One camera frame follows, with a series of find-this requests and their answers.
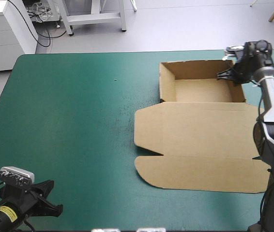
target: green table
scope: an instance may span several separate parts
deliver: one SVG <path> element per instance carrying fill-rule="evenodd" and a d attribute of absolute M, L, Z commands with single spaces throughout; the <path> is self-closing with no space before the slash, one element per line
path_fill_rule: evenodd
<path fill-rule="evenodd" d="M 166 190 L 144 182 L 134 160 L 134 113 L 159 102 L 162 61 L 221 59 L 223 51 L 21 56 L 0 97 L 0 167 L 55 180 L 60 218 L 31 218 L 37 230 L 166 227 L 246 230 L 261 194 Z M 260 90 L 244 85 L 250 104 Z"/>

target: white cabinet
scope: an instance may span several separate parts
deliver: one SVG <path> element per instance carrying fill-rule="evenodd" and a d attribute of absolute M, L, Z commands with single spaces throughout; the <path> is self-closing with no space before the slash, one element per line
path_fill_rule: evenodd
<path fill-rule="evenodd" d="M 11 1 L 18 7 L 33 35 L 38 39 L 22 0 Z M 36 46 L 37 42 L 17 9 L 10 2 L 0 0 L 0 71 L 12 69 L 20 55 L 34 54 Z"/>

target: gray floor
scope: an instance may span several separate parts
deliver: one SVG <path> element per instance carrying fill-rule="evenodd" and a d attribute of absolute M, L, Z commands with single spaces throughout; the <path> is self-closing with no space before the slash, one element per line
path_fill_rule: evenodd
<path fill-rule="evenodd" d="M 125 1 L 127 32 L 119 23 L 74 26 L 75 35 L 54 39 L 37 53 L 91 53 L 223 49 L 228 45 L 265 39 L 274 47 L 274 0 L 136 0 L 134 12 Z M 66 0 L 72 15 L 88 13 L 89 0 Z M 118 9 L 109 0 L 105 11 Z M 53 36 L 64 31 L 48 25 Z M 41 25 L 37 30 L 43 33 Z M 0 94 L 10 72 L 0 72 Z"/>

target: open cardboard box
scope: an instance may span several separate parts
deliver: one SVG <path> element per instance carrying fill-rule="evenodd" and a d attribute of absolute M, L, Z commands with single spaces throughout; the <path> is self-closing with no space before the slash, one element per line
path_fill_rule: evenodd
<path fill-rule="evenodd" d="M 139 156 L 135 166 L 164 189 L 258 193 L 269 166 L 252 138 L 258 109 L 241 85 L 217 80 L 232 63 L 193 60 L 160 64 L 162 103 L 136 111 L 135 144 L 161 156 Z"/>

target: box side wall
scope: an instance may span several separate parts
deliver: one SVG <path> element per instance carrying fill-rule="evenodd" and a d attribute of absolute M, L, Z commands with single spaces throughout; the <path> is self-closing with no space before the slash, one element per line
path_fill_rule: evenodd
<path fill-rule="evenodd" d="M 190 60 L 166 62 L 163 65 L 170 70 L 176 80 L 211 79 L 216 74 L 229 69 L 233 64 L 231 60 Z"/>
<path fill-rule="evenodd" d="M 160 64 L 160 98 L 165 102 L 176 101 L 175 76 L 164 64 Z"/>

